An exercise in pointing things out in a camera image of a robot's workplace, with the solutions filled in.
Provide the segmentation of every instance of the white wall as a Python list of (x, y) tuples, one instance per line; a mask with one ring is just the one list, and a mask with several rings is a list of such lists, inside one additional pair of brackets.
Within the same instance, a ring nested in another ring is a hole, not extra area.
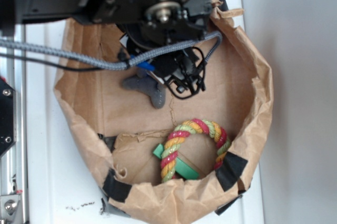
[(271, 64), (275, 106), (261, 158), (265, 223), (337, 223), (337, 0), (243, 0)]

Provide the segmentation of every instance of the gray object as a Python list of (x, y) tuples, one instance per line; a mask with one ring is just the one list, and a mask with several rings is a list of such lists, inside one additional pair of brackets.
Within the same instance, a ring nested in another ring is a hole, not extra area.
[(143, 69), (139, 69), (137, 75), (123, 80), (122, 85), (127, 90), (136, 90), (148, 95), (152, 105), (157, 109), (165, 105), (165, 87), (150, 77)]

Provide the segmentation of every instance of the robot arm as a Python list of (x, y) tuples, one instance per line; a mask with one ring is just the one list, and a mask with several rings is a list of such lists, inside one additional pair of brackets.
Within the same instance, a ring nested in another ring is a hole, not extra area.
[[(0, 31), (11, 36), (15, 24), (69, 17), (83, 25), (116, 23), (129, 38), (129, 53), (143, 53), (181, 41), (203, 40), (211, 11), (211, 0), (0, 0)], [(205, 60), (197, 65), (194, 51), (158, 57), (151, 62), (156, 66), (154, 75), (167, 87), (175, 83), (179, 94), (190, 90), (193, 96), (204, 90)]]

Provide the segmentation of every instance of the white surface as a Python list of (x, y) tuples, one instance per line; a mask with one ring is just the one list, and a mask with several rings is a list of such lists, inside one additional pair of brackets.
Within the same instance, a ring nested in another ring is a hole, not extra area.
[(260, 167), (266, 224), (337, 220), (337, 0), (243, 0), (274, 73)]
[[(241, 0), (229, 0), (230, 8), (240, 6)], [(60, 48), (63, 28), (64, 22), (29, 26), (27, 40), (30, 43)], [(31, 223), (141, 223), (106, 213), (100, 215), (101, 192), (76, 149), (62, 111), (54, 97), (52, 92), (54, 78), (53, 68), (30, 63), (27, 65)], [(212, 213), (196, 223), (225, 221), (231, 224), (264, 223), (259, 170), (255, 173), (251, 189), (228, 211), (220, 217)]]

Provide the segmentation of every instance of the twisted rope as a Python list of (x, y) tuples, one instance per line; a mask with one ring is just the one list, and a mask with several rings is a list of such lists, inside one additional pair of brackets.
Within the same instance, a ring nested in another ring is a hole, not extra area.
[(164, 145), (161, 161), (162, 182), (174, 178), (178, 150), (181, 144), (185, 142), (185, 139), (190, 135), (202, 133), (209, 135), (216, 143), (218, 150), (214, 169), (218, 169), (222, 165), (226, 152), (232, 144), (227, 137), (226, 131), (213, 121), (200, 119), (187, 120), (181, 125), (178, 125), (173, 132), (169, 134), (167, 142)]

